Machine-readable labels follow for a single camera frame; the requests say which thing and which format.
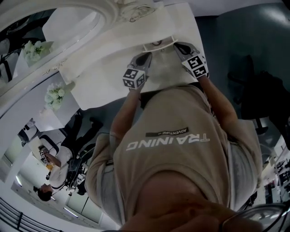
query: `man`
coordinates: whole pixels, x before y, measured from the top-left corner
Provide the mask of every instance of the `man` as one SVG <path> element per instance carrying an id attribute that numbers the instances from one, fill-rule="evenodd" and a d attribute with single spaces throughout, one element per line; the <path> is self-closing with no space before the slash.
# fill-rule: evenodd
<path id="1" fill-rule="evenodd" d="M 83 136 L 77 139 L 77 135 L 82 125 L 82 116 L 77 114 L 71 132 L 62 142 L 57 157 L 51 155 L 48 151 L 45 152 L 48 162 L 54 164 L 53 169 L 49 177 L 49 185 L 43 184 L 40 188 L 34 188 L 40 199 L 43 201 L 49 201 L 52 193 L 55 190 L 61 189 L 66 181 L 68 173 L 68 161 L 71 158 L 76 158 L 81 148 L 95 137 L 97 132 L 103 126 L 103 124 L 94 118 L 90 118 L 92 123 L 91 129 Z M 86 162 L 90 157 L 82 159 L 82 163 Z"/>
<path id="2" fill-rule="evenodd" d="M 205 215 L 201 221 L 212 221 L 214 230 L 202 231 L 216 231 L 259 186 L 261 150 L 253 123 L 239 120 L 206 76 L 198 82 L 200 88 L 155 92 L 133 126 L 140 89 L 130 90 L 110 137 L 98 137 L 85 185 L 115 222 L 127 222 L 122 230 L 171 231 Z"/>

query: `forearm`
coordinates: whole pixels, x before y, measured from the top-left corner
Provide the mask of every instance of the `forearm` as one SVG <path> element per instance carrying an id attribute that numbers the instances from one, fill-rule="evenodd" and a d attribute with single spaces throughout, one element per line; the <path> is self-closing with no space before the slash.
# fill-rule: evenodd
<path id="1" fill-rule="evenodd" d="M 54 165 L 56 165 L 58 167 L 61 167 L 62 163 L 57 158 L 55 158 L 53 155 L 51 155 L 50 153 L 46 153 L 45 156 L 49 162 L 53 163 Z"/>
<path id="2" fill-rule="evenodd" d="M 140 90 L 130 90 L 123 106 L 113 120 L 111 132 L 113 132 L 120 140 L 132 127 L 135 112 L 139 103 L 139 96 Z"/>
<path id="3" fill-rule="evenodd" d="M 213 111 L 221 127 L 225 129 L 228 124 L 237 120 L 235 109 L 229 100 L 214 86 L 206 76 L 198 78 L 198 81 L 208 97 Z"/>

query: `office chair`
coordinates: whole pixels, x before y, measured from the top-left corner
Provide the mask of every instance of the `office chair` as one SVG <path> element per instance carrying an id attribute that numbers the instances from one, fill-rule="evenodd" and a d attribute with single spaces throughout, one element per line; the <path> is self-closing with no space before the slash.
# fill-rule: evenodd
<path id="1" fill-rule="evenodd" d="M 241 104 L 242 119 L 256 119 L 258 125 L 256 131 L 261 135 L 268 127 L 262 127 L 260 118 L 269 117 L 290 149 L 290 107 L 285 104 L 290 101 L 290 93 L 284 88 L 281 79 L 273 77 L 268 72 L 262 71 L 255 75 L 252 58 L 250 55 L 246 58 L 251 69 L 251 75 L 246 81 L 236 78 L 233 72 L 228 74 L 231 81 L 244 86 L 242 97 L 233 99 L 236 104 Z"/>

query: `gray floor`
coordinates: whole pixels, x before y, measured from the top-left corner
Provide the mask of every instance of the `gray floor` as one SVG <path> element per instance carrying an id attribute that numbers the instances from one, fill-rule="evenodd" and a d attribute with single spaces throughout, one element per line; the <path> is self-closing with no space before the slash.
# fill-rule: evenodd
<path id="1" fill-rule="evenodd" d="M 290 11 L 284 4 L 263 4 L 250 6 L 217 18 L 197 18 L 212 82 L 233 103 L 238 115 L 240 106 L 233 98 L 242 94 L 240 86 L 228 80 L 227 74 L 239 66 L 244 57 L 251 55 L 255 72 L 268 71 L 283 80 L 290 90 Z M 108 132 L 112 120 L 124 99 L 106 106 L 90 109 L 85 117 L 79 135 L 90 127 L 89 117 L 94 116 L 104 123 L 100 130 Z M 260 142 L 274 146 L 280 134 L 268 120 L 262 121 L 269 130 L 259 137 Z"/>

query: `glasses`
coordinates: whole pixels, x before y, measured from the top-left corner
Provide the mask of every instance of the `glasses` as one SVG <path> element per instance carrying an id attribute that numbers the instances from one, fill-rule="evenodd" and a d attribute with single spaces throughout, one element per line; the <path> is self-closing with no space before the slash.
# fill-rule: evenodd
<path id="1" fill-rule="evenodd" d="M 238 214 L 224 221 L 219 228 L 219 232 L 267 232 L 275 227 L 275 231 L 280 232 L 290 211 L 290 201 L 279 204 L 265 204 L 241 211 Z"/>

